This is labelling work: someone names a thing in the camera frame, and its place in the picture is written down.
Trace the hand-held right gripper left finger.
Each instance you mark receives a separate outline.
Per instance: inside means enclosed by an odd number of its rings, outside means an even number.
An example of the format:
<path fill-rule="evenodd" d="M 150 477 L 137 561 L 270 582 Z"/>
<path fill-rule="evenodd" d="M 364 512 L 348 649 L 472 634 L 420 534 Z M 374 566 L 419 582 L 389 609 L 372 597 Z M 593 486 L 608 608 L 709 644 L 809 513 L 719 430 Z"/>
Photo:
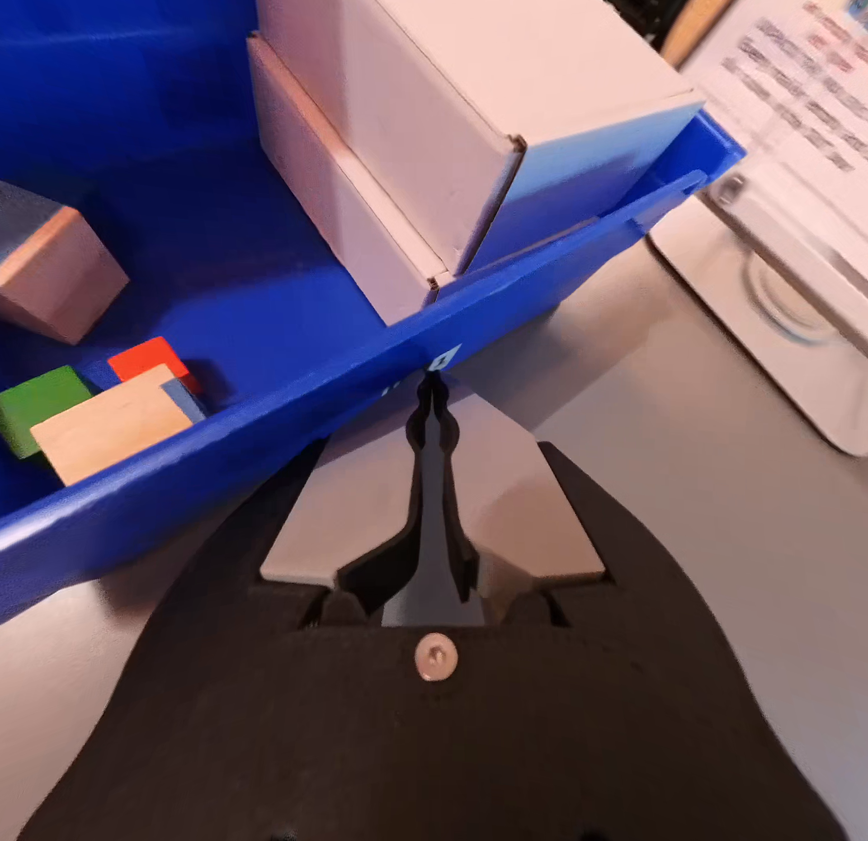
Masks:
<path fill-rule="evenodd" d="M 273 583 L 343 591 L 367 614 L 418 567 L 429 415 L 416 371 L 331 435 L 260 567 Z"/>

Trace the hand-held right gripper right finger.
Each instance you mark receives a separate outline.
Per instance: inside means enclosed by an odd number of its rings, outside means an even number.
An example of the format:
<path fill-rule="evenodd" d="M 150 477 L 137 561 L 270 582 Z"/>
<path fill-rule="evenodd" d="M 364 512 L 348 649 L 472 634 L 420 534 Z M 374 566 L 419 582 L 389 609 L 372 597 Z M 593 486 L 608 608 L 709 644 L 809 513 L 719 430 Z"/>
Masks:
<path fill-rule="evenodd" d="M 458 380 L 436 375 L 443 519 L 463 601 L 514 601 L 592 582 L 605 567 L 533 434 Z"/>

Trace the wooden block blue side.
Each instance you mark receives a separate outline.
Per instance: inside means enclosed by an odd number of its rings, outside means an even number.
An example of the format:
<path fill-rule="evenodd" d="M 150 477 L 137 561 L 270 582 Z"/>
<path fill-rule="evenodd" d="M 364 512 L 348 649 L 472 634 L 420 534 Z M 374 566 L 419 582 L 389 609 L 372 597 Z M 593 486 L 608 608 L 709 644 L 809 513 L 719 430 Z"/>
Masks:
<path fill-rule="evenodd" d="M 70 486 L 207 417 L 200 400 L 159 365 L 34 425 L 30 433 Z"/>

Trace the red wooden cube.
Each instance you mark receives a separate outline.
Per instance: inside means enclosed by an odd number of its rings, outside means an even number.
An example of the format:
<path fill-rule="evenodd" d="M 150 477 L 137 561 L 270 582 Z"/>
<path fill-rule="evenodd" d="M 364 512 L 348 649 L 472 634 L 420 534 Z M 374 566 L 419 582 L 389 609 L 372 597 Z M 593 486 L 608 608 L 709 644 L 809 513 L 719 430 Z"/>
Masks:
<path fill-rule="evenodd" d="M 193 395 L 199 396 L 203 392 L 200 382 L 163 336 L 156 336 L 108 357 L 107 362 L 122 382 L 158 366 L 166 366 Z"/>

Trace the blue plastic bin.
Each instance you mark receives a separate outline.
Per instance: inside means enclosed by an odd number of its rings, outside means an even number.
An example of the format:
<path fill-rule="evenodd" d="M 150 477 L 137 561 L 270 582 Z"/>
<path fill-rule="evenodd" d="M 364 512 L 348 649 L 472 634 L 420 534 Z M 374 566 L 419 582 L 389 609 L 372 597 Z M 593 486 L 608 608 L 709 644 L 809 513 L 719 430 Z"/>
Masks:
<path fill-rule="evenodd" d="M 2 444 L 1 621 L 136 560 L 406 378 L 554 309 L 743 149 L 706 113 L 600 222 L 385 326 L 262 152 L 255 0 L 2 0 L 2 179 L 72 204 L 131 282 L 79 346 L 2 323 L 2 389 L 163 335 L 216 412 L 78 486 Z"/>

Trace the white cardboard box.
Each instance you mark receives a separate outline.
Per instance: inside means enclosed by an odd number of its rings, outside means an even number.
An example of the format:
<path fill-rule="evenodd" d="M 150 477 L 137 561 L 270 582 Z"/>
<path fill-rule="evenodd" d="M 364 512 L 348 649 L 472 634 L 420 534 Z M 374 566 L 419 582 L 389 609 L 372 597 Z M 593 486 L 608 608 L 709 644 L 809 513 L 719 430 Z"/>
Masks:
<path fill-rule="evenodd" d="M 455 276 L 266 40 L 246 47 L 268 160 L 385 324 L 417 314 Z"/>
<path fill-rule="evenodd" d="M 605 215 L 704 98 L 604 0 L 256 0 L 259 28 L 452 274 Z"/>

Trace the green wooden cube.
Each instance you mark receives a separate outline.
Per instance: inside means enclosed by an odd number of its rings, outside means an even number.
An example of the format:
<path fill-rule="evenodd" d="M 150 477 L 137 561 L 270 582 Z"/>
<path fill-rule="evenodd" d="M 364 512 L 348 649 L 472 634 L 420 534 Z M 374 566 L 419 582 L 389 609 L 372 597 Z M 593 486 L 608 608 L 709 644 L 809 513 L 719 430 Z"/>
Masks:
<path fill-rule="evenodd" d="M 88 384 L 70 366 L 62 366 L 1 392 L 1 435 L 18 460 L 40 447 L 30 429 L 93 397 Z"/>

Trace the large wooden block blue face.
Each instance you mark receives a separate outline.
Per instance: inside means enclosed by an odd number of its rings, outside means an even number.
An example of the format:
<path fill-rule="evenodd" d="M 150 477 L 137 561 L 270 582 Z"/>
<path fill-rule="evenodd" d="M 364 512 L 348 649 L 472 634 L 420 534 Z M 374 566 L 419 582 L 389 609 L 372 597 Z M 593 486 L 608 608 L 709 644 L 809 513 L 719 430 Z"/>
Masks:
<path fill-rule="evenodd" d="M 74 207 L 1 182 L 1 321 L 79 344 L 129 283 Z"/>

